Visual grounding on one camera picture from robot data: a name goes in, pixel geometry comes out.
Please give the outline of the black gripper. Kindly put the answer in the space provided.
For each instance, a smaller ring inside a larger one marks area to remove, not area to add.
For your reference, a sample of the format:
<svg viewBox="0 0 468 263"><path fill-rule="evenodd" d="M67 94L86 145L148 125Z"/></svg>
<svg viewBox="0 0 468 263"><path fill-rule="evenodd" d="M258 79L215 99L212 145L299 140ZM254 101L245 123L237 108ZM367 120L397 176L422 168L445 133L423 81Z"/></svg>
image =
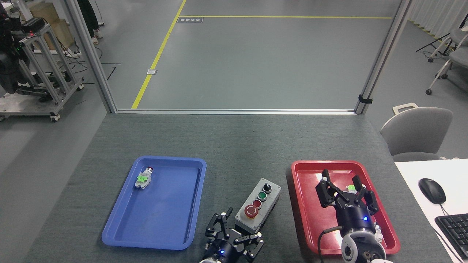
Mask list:
<svg viewBox="0 0 468 263"><path fill-rule="evenodd" d="M322 208L334 203L336 198L341 198L341 190L336 187L329 176L329 170L321 172L322 179L316 185L316 193ZM350 231L369 231L375 234L375 227L371 216L379 211L374 191L363 186L358 175L352 178L356 193L351 194L350 204L335 205L336 220L341 227L340 235L344 237Z"/></svg>
<svg viewBox="0 0 468 263"><path fill-rule="evenodd" d="M234 229L227 226L232 211L230 207L227 212L215 213L208 223L204 263L236 263L240 255L253 262L264 246L261 232L234 238Z"/></svg>

